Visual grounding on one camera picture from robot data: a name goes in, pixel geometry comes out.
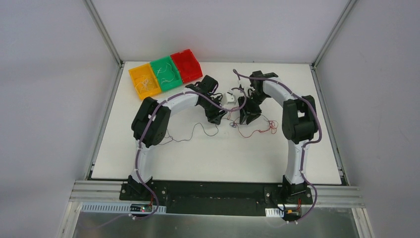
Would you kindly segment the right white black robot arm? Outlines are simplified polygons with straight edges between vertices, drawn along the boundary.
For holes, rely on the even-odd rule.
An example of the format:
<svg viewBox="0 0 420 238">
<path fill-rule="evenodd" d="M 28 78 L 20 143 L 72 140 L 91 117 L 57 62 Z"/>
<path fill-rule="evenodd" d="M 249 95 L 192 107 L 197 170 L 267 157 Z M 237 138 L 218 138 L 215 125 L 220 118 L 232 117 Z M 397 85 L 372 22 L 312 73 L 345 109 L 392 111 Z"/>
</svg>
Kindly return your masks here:
<svg viewBox="0 0 420 238">
<path fill-rule="evenodd" d="M 313 96 L 299 96 L 284 83 L 277 80 L 277 74 L 254 71 L 248 79 L 251 91 L 238 98 L 242 107 L 240 124 L 250 124 L 262 114 L 260 105 L 267 98 L 273 98 L 282 107 L 281 128 L 288 141 L 288 161 L 282 179 L 280 194 L 287 203 L 294 203 L 308 187 L 306 181 L 306 159 L 309 145 L 319 130 L 315 100 Z"/>
</svg>

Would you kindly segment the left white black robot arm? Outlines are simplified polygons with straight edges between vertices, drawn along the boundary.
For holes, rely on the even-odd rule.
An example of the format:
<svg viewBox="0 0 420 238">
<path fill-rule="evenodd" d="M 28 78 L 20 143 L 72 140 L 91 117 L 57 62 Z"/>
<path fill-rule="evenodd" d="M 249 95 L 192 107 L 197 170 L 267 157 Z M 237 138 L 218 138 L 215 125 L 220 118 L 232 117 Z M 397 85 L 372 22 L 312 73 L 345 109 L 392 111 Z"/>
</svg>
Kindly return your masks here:
<svg viewBox="0 0 420 238">
<path fill-rule="evenodd" d="M 138 200 L 154 196 L 148 185 L 152 174 L 147 168 L 149 151 L 159 145 L 167 131 L 171 116 L 191 107 L 201 106 L 209 123 L 220 125 L 227 111 L 221 106 L 222 96 L 216 96 L 218 82 L 206 75 L 201 81 L 188 84 L 185 89 L 161 102 L 146 97 L 136 113 L 131 129 L 136 140 L 134 169 L 128 177 L 126 193 Z"/>
</svg>

